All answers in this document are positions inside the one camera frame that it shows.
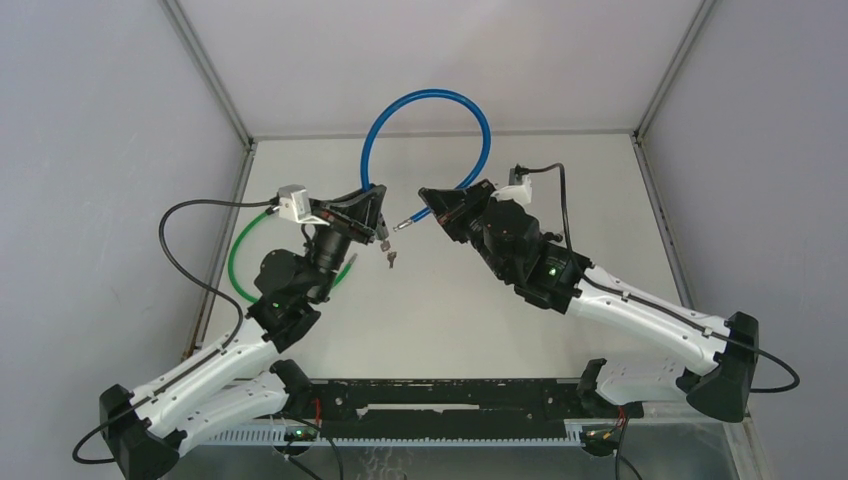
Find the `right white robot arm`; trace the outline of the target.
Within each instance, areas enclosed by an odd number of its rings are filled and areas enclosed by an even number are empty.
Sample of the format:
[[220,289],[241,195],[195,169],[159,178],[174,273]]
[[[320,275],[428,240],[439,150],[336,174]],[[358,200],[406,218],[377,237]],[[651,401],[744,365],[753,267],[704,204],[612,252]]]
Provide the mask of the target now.
[[422,188],[418,195],[453,241],[470,244],[527,303],[621,328],[680,363],[590,362],[577,391],[584,412],[602,416],[615,405],[683,400],[713,419],[743,420],[757,364],[754,317],[722,318],[674,305],[556,244],[525,210],[529,186],[498,188],[483,180],[462,189]]

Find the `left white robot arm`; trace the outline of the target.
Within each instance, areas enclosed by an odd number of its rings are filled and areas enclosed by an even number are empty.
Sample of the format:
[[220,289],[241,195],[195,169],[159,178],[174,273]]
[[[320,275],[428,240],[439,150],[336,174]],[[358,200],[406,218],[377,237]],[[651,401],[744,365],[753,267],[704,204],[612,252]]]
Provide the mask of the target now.
[[313,394],[308,378],[280,355],[320,317],[352,243],[370,244],[384,231],[386,188],[370,184],[341,197],[317,200],[288,185],[257,207],[311,225],[305,252],[268,253],[254,281],[259,299],[234,306],[237,321],[199,353],[133,389],[114,385],[100,402],[100,433],[127,479],[159,479],[198,444],[257,416],[305,414]]

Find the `silver keys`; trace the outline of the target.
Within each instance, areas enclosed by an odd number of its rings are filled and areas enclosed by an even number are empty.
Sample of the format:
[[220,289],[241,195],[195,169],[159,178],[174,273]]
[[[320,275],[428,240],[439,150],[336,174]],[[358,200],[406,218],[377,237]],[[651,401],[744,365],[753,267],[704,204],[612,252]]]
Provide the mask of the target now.
[[385,229],[379,230],[377,233],[377,238],[379,240],[380,250],[385,255],[385,258],[387,260],[388,268],[392,269],[394,267],[394,262],[397,257],[397,252],[392,248],[388,231]]

